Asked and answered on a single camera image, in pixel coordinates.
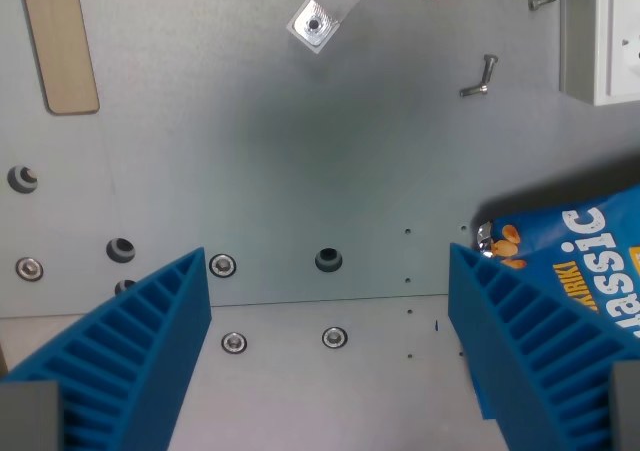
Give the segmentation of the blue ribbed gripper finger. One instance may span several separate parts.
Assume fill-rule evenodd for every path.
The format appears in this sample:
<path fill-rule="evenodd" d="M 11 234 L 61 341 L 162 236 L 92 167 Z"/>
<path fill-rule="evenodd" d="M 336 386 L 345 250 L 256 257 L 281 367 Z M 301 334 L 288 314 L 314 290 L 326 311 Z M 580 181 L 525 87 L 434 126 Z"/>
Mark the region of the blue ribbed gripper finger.
<path fill-rule="evenodd" d="M 638 339 L 459 244 L 448 315 L 509 449 L 612 449 L 611 368 Z"/>
<path fill-rule="evenodd" d="M 197 248 L 86 314 L 4 381 L 59 385 L 66 450 L 166 450 L 211 320 Z"/>

